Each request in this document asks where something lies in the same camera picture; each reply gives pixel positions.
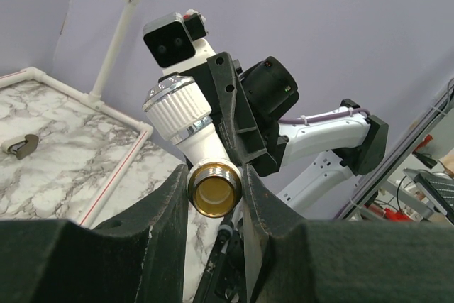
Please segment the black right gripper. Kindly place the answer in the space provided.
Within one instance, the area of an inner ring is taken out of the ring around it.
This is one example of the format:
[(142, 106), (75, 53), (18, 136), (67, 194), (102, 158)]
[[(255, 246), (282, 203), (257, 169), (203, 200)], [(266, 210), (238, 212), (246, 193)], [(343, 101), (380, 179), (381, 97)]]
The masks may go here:
[(278, 172), (287, 140), (279, 120), (299, 99), (287, 68), (269, 56), (247, 70), (227, 52), (182, 71), (193, 77), (211, 106), (211, 118), (231, 161), (250, 164), (261, 177)]

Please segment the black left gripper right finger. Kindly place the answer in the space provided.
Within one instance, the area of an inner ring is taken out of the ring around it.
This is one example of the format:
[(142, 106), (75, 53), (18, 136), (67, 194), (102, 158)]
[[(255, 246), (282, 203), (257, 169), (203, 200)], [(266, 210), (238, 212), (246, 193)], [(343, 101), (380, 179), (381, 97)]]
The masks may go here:
[(453, 229), (311, 221), (243, 168), (248, 302), (452, 302)]

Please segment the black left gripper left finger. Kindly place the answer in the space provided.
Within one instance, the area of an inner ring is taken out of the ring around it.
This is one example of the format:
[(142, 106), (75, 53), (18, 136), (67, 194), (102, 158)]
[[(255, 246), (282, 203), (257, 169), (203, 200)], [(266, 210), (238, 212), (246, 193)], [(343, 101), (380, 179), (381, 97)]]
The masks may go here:
[(1, 222), (2, 302), (181, 302), (188, 169), (97, 227)]

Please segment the white plastic water faucet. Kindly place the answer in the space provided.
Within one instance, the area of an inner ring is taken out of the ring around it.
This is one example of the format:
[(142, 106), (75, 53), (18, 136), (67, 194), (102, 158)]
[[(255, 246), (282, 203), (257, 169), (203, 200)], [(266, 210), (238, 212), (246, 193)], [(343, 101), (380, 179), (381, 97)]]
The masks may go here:
[(193, 77), (174, 75), (152, 87), (143, 111), (161, 137), (189, 161), (187, 197), (209, 218), (231, 213), (242, 197), (240, 170), (216, 132), (211, 106)]

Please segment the white pipe frame with fittings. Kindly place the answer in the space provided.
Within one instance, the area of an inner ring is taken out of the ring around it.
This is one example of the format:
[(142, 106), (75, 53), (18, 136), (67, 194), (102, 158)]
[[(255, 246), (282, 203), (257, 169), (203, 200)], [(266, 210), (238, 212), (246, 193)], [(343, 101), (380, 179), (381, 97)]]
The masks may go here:
[(37, 81), (74, 100), (77, 100), (80, 104), (83, 104), (90, 109), (110, 116), (111, 118), (134, 128), (138, 132), (138, 137), (133, 145), (121, 158), (100, 189), (98, 189), (96, 194), (92, 197), (92, 199), (90, 199), (89, 203), (85, 206), (85, 208), (83, 208), (81, 214), (75, 219), (80, 226), (86, 228), (92, 226), (95, 219), (101, 213), (101, 210), (105, 207), (110, 196), (114, 193), (117, 186), (125, 176), (135, 157), (138, 156), (141, 148), (145, 145), (146, 140), (149, 139), (153, 133), (153, 127), (151, 125), (133, 119), (132, 117), (110, 107), (101, 100), (104, 87), (106, 86), (106, 82), (111, 75), (111, 72), (113, 71), (116, 58), (120, 52), (121, 45), (128, 31), (136, 6), (140, 2), (140, 0), (123, 1), (125, 2), (125, 6), (119, 18), (116, 30), (114, 31), (94, 86), (88, 94), (84, 94), (63, 82), (56, 80), (36, 67), (27, 67), (17, 72), (1, 76), (2, 89), (25, 81)]

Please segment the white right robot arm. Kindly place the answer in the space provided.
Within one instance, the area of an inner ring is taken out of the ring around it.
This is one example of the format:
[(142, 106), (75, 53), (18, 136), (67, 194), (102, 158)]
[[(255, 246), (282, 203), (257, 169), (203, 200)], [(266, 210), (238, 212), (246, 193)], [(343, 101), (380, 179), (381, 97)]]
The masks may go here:
[(279, 197), (304, 213), (325, 193), (355, 175), (366, 175), (382, 161), (388, 125), (345, 99), (341, 106), (315, 116), (286, 119), (298, 101), (294, 78), (274, 57), (244, 72), (227, 53), (185, 71), (164, 71), (165, 79), (191, 78), (195, 97), (165, 97), (161, 135), (187, 157), (200, 150), (206, 159), (223, 158), (236, 167), (251, 164), (262, 176), (276, 173), (307, 155), (308, 167)]

